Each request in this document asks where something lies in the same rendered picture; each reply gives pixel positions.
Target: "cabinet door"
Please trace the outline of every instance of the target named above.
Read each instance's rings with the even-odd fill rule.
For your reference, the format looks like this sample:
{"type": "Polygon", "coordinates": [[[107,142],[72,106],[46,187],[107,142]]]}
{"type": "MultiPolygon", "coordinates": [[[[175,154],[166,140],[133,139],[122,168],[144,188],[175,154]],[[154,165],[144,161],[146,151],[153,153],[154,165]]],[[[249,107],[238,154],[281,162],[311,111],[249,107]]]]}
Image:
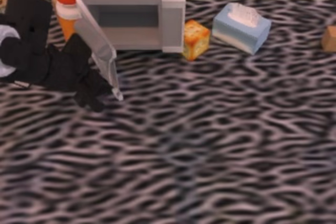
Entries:
{"type": "Polygon", "coordinates": [[[160,27],[163,52],[183,52],[185,0],[162,0],[160,27]]]}

